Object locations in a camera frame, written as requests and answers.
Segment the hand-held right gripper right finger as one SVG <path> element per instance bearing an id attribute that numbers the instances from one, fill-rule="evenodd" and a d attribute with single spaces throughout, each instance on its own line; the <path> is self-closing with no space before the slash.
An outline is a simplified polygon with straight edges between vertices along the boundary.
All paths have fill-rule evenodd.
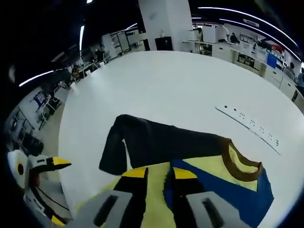
<path id="1" fill-rule="evenodd" d="M 166 204 L 178 228 L 243 228 L 238 208 L 207 190 L 198 177 L 184 169 L 171 167 L 166 177 Z"/>

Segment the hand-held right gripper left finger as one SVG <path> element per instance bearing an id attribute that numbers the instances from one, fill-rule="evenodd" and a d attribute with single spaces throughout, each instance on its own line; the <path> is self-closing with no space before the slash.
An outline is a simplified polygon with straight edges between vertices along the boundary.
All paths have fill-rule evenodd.
<path id="1" fill-rule="evenodd" d="M 75 228 L 139 228 L 146 208 L 148 168 L 125 172 L 111 188 L 89 199 L 73 221 Z"/>

